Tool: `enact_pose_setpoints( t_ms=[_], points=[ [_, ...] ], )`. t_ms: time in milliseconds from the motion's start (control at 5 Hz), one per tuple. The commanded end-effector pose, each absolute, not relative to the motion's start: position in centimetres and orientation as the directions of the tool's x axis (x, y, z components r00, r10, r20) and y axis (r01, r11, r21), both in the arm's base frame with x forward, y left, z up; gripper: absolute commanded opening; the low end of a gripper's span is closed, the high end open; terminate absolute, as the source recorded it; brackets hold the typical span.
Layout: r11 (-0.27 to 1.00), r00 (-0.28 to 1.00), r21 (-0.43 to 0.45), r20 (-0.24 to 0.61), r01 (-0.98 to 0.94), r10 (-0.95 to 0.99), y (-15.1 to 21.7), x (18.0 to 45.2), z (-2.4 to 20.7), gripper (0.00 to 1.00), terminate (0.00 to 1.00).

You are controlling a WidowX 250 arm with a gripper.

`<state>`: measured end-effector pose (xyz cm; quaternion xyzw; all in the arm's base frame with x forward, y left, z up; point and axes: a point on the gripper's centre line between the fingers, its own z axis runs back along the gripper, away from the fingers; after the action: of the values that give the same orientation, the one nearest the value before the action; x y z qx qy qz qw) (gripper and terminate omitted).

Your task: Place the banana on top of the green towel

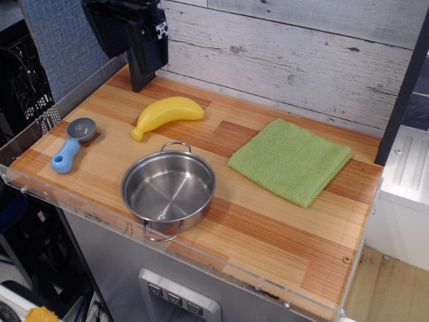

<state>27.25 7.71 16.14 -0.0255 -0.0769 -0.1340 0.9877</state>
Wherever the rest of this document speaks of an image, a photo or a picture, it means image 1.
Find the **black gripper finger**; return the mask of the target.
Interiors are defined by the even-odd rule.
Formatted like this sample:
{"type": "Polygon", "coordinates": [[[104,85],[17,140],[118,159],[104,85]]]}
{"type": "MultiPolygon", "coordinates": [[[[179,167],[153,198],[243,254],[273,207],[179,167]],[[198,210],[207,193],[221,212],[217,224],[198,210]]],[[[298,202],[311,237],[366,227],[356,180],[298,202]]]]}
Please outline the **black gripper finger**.
{"type": "Polygon", "coordinates": [[[129,35],[142,74],[155,72],[168,63],[168,24],[158,6],[138,9],[129,25],[129,35]]]}
{"type": "Polygon", "coordinates": [[[125,24],[108,1],[81,1],[84,14],[103,52],[114,58],[129,49],[125,24]]]}

